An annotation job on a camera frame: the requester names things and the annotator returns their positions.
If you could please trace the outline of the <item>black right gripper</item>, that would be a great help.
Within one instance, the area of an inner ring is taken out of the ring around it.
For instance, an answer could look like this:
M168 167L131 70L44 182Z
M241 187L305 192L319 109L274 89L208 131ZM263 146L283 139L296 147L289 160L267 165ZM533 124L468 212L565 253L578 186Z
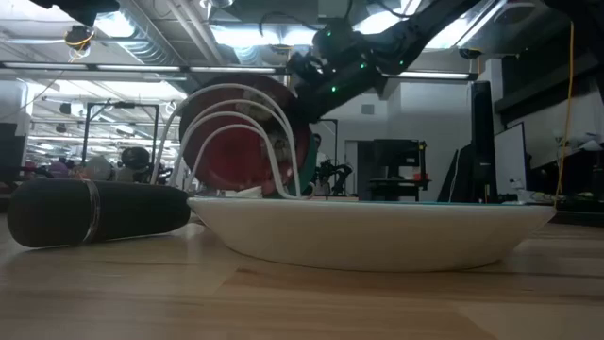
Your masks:
M314 124L357 95L372 88L381 91L385 86L384 72L389 64L371 51L322 51L320 56L327 61L327 75L323 77L320 91L308 87L297 90L297 111L306 123Z

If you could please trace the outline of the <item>teal plate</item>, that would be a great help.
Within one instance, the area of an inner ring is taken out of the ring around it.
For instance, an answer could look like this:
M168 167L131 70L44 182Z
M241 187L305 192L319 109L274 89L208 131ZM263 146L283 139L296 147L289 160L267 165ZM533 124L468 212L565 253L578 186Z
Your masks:
M315 172L317 159L317 146L314 137L309 130L298 130L294 133L294 142L296 148L296 157L298 163L298 175L300 179L301 192L303 196L308 196L311 192L310 183ZM279 162L281 179L283 181L285 191L291 195L295 195L295 185L293 172L290 171L292 166L291 152L285 152L285 159Z

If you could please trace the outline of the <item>red plate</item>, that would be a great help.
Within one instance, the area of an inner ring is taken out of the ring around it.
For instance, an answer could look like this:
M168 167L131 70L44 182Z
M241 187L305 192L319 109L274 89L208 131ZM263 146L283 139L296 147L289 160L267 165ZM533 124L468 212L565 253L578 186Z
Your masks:
M284 110L293 133L298 130L311 132L308 125L298 122L294 116L296 98L285 85L277 80L261 75L231 74L215 77L206 82L201 89L223 83L243 84L268 94ZM237 111L253 118L264 128L275 150L279 168L279 162L285 159L285 152L290 151L282 127L270 113L259 107L243 103L225 104L208 110L208 107L229 99L253 100L269 107L267 102L254 93L240 89L222 89L203 93L186 105L184 111L179 115L179 138L183 139L187 127L192 124L195 117L201 117L202 112L212 114L217 111ZM184 151L183 161L186 165L189 168L193 166L201 145L215 129L230 124L248 125L248 122L235 117L221 117L209 120L201 126L193 134ZM216 136L206 148L195 178L211 190L241 191L261 187L265 196L278 196L265 142L254 132L245 129L231 129Z

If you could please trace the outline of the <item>white deep plate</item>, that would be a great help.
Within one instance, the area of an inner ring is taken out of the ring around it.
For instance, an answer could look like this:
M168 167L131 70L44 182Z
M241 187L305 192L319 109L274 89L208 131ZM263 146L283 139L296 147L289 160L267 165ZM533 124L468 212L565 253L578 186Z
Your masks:
M553 208L422 206L353 201L193 197L188 204L230 249L280 264L431 272L484 266L543 227Z

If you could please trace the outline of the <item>black shelf cabinet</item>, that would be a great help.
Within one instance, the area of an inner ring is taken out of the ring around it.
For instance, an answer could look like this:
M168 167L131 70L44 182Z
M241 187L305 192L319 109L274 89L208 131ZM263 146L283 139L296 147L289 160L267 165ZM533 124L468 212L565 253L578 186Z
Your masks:
M357 196L360 201L420 199L430 179L424 141L379 139L357 144Z

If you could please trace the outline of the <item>tall black panel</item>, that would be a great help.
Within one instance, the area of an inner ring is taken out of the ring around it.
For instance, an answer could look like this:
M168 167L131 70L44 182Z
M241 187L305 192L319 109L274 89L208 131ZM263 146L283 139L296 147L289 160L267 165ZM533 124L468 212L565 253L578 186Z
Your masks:
M491 84L469 85L471 142L456 150L438 202L496 203L495 134Z

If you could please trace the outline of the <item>long ceiling light strip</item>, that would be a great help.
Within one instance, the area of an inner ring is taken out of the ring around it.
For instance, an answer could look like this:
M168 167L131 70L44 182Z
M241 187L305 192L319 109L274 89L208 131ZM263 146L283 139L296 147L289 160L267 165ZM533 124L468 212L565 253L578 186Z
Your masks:
M258 74L264 76L290 75L284 67L238 67L238 66L173 66L173 65L145 65L145 64L95 64L72 62L25 62L25 61L0 61L0 69L8 70L43 70L43 71L82 71L82 72L129 72L153 74ZM475 80L477 74L433 72L433 71L405 71L397 78L418 78L434 80Z

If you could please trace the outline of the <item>black round object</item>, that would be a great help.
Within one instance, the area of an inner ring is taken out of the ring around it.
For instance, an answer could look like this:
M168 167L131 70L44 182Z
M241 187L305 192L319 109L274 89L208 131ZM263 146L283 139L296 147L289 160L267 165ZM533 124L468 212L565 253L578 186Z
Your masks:
M146 183L151 164L149 152L140 146L126 148L121 156L122 167L117 173L121 182Z

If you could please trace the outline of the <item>white board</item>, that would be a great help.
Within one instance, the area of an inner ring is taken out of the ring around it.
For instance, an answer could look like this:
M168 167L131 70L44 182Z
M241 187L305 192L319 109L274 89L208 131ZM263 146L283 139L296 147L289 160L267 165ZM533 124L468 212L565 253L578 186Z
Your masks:
M500 195L515 195L527 186L527 154L524 124L505 129L494 137L495 179Z

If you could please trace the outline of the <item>black ceiling-mounted device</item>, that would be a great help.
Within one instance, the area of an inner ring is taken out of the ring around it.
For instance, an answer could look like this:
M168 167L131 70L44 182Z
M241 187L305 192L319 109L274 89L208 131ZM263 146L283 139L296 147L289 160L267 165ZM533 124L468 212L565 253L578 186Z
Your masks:
M63 37L67 46L76 52L86 52L91 45L95 31L85 25L73 25Z

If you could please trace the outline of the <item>person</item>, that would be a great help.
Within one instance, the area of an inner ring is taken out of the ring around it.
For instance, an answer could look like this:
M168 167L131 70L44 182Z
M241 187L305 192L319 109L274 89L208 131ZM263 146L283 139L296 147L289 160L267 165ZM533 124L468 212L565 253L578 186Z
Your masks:
M76 174L76 163L73 160L67 160L60 157L57 161L53 161L47 171L55 179L69 179Z

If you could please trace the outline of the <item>black cylindrical bottle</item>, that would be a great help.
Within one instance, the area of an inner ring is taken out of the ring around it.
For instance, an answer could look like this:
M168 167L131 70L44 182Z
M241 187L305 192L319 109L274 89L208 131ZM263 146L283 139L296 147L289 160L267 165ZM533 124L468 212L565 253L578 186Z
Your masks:
M173 187L89 179L37 178L8 206L8 229L22 246L63 247L170 232L191 216Z

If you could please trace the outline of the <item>black metal frame stand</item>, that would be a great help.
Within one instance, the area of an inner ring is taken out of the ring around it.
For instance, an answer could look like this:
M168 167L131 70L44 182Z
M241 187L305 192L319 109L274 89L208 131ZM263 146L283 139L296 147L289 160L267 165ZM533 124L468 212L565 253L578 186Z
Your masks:
M135 102L127 102L127 101L118 101L118 102L110 102L106 101L104 103L101 102L89 102L86 104L86 116L84 119L84 137L83 137L83 146L81 152L81 163L83 165L86 164L87 154L88 154L88 141L90 135L90 125L92 120L101 113L105 108L113 107L117 109L143 109L146 108L153 109L155 111L155 115L152 118L153 122L153 139L152 139L152 152L151 152L151 162L154 162L157 158L157 147L158 147L158 132L159 132L159 117L160 117L160 108L158 104L142 104Z

